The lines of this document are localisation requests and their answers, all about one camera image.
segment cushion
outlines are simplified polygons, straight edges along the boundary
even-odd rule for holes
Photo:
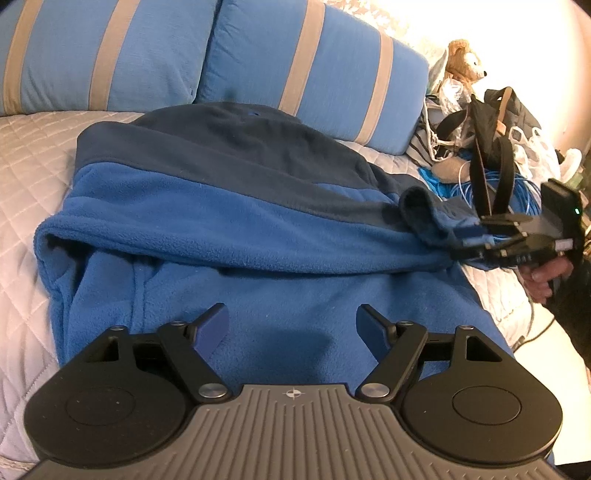
[[[0,14],[0,115],[148,112],[195,99],[216,0],[16,0]]]
[[[198,102],[268,105],[333,138],[402,154],[425,58],[322,0],[224,0]]]
[[[429,63],[427,93],[437,93],[447,64],[447,44],[435,41],[423,22],[412,21],[403,5],[388,0],[323,0],[419,52]]]

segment quilted bedspread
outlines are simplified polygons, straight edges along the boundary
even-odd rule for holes
[[[58,368],[47,293],[33,255],[34,231],[59,210],[68,191],[78,134],[97,121],[129,122],[138,116],[55,112],[0,119],[0,480],[18,478],[36,460],[22,413]],[[388,173],[418,178],[407,157],[347,145]],[[524,335],[530,308],[515,275],[470,267],[465,272],[508,343]]]

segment stuffed animal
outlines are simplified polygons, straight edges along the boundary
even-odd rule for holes
[[[458,80],[469,92],[473,92],[472,84],[486,77],[480,58],[472,51],[467,40],[452,40],[448,50],[445,78]]]

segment white wall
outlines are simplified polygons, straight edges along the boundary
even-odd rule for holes
[[[591,20],[571,0],[372,0],[447,44],[466,38],[488,77],[512,86],[556,148],[591,140]]]

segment black sleeve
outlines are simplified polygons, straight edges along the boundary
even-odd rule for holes
[[[591,264],[575,269],[558,288],[547,308],[570,337],[575,350],[591,368]]]

